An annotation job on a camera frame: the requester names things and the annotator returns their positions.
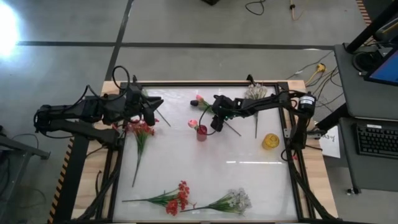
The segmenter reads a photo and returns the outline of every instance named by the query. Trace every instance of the wooden table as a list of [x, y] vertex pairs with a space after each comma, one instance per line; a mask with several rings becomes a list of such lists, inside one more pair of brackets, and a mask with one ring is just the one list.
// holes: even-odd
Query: wooden table
[[[281, 81], [257, 81], [257, 82], [287, 82], [289, 84], [289, 89], [290, 90], [298, 90], [298, 91], [305, 91], [305, 85], [304, 81], [302, 80], [281, 80]], [[119, 89], [114, 85], [113, 82], [108, 81], [104, 82], [103, 88], [102, 88], [102, 94], [108, 93], [108, 94], [118, 94]], [[285, 117], [287, 118], [287, 126], [290, 126], [290, 121], [288, 119], [289, 114], [287, 111], [285, 111]], [[98, 129], [101, 128], [110, 128], [109, 126], [105, 126], [102, 123], [97, 123], [95, 124], [95, 127]], [[320, 147], [319, 142], [314, 139], [309, 139], [307, 140], [307, 145], [313, 146], [313, 147]], [[101, 147], [100, 144], [97, 141], [91, 141], [88, 145], [88, 151], [87, 153], [90, 153], [94, 151], [95, 149]], [[338, 217], [336, 207], [335, 207], [335, 201], [333, 199], [333, 195], [331, 192], [330, 188], [330, 183], [329, 183], [329, 178], [328, 174], [326, 172], [326, 167], [325, 163], [323, 161], [323, 156], [322, 152], [316, 149], [312, 149], [309, 147], [306, 147], [303, 152], [303, 157], [305, 161], [305, 167], [307, 170], [307, 175], [308, 175], [308, 181], [310, 183], [310, 188], [312, 192], [315, 194], [317, 199], [320, 201], [320, 203], [327, 209], [327, 211], [333, 215], [334, 217]], [[93, 201], [93, 199], [96, 196], [95, 192], [95, 182], [96, 182], [96, 176], [99, 170], [103, 171], [104, 170], [104, 165], [105, 165], [105, 160], [107, 156], [107, 150], [99, 150], [98, 152], [90, 155], [85, 160], [85, 164], [83, 167], [83, 172], [81, 174], [81, 179], [80, 179], [80, 184], [78, 187], [78, 192], [75, 200], [75, 205], [73, 208], [73, 213], [72, 213], [72, 218], [79, 217], [85, 209], [90, 205], [90, 203]], [[116, 157], [117, 157], [117, 152], [114, 152], [113, 155], [113, 161], [111, 167], [113, 167], [114, 163], [116, 162]], [[65, 170], [65, 164], [63, 165], [61, 173]], [[60, 190], [60, 184], [57, 187], [57, 192], [55, 195], [58, 194], [58, 190]], [[105, 198], [105, 203], [103, 207], [103, 215], [106, 216], [109, 208], [109, 199], [111, 195], [111, 188], [109, 189], [106, 198]], [[305, 201], [305, 196], [303, 195], [301, 189], [300, 189], [300, 199], [303, 207], [303, 212], [305, 217], [308, 217], [308, 211], [307, 211], [307, 206], [306, 206], [306, 201]], [[57, 211], [57, 200], [53, 200], [53, 207], [51, 209], [51, 216], [49, 218], [49, 222], [52, 223], [52, 217], [54, 213]]]

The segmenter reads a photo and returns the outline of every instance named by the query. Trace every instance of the white paper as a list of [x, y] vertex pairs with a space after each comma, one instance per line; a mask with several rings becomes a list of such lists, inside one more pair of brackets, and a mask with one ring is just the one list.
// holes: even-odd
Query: white paper
[[340, 158], [337, 126], [331, 128], [324, 136], [321, 137], [319, 142], [324, 156]]

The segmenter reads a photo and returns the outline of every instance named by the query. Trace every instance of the black desk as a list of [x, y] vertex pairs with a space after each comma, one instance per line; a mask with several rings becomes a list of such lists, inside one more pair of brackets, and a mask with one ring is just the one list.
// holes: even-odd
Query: black desk
[[[358, 51], [375, 51], [377, 48], [362, 47]], [[343, 45], [335, 46], [335, 57], [340, 72], [346, 103], [317, 124], [329, 130], [340, 118], [366, 118], [398, 121], [398, 86], [367, 82], [353, 67], [353, 54]]]
[[[354, 118], [341, 118], [339, 121], [342, 140], [348, 161], [349, 173], [354, 189], [387, 190], [398, 192], [398, 160], [381, 157], [362, 156], [356, 153], [356, 136], [352, 125]], [[377, 125], [392, 125], [388, 121], [361, 120]]]

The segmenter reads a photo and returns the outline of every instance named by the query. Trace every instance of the monitor screen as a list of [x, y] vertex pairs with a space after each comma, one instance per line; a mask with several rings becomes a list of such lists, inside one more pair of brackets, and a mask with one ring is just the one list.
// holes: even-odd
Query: monitor screen
[[369, 78], [398, 84], [398, 50], [396, 50]]

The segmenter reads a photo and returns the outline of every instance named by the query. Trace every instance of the white tabletop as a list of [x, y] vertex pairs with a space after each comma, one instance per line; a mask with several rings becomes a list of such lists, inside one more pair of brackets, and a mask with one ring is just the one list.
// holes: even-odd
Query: white tabletop
[[[242, 136], [224, 125], [222, 132], [208, 136], [204, 142], [196, 140], [195, 130], [188, 127], [190, 119], [199, 120], [202, 111], [190, 106], [196, 94], [211, 103], [213, 95], [226, 95], [232, 100], [243, 98], [246, 87], [156, 87], [147, 88], [150, 96], [161, 96], [164, 103], [159, 111], [171, 124], [169, 127], [159, 114], [155, 136], [145, 145], [144, 154], [134, 188], [131, 187], [137, 162], [137, 146], [133, 134], [128, 134], [123, 152], [119, 178], [115, 222], [150, 221], [240, 221], [265, 222], [297, 220], [287, 164], [280, 158], [284, 150], [282, 126], [278, 109], [261, 111], [257, 139], [254, 137], [254, 117], [235, 118], [228, 123]], [[275, 93], [269, 87], [267, 96]], [[208, 132], [211, 114], [205, 114], [202, 124]], [[266, 134], [276, 134], [280, 144], [265, 150], [261, 142]], [[165, 208], [149, 202], [122, 200], [149, 198], [177, 188], [181, 180], [190, 187], [189, 201], [197, 207], [208, 205], [224, 196], [228, 189], [243, 187], [252, 208], [244, 215], [216, 210], [196, 210], [166, 214]]]

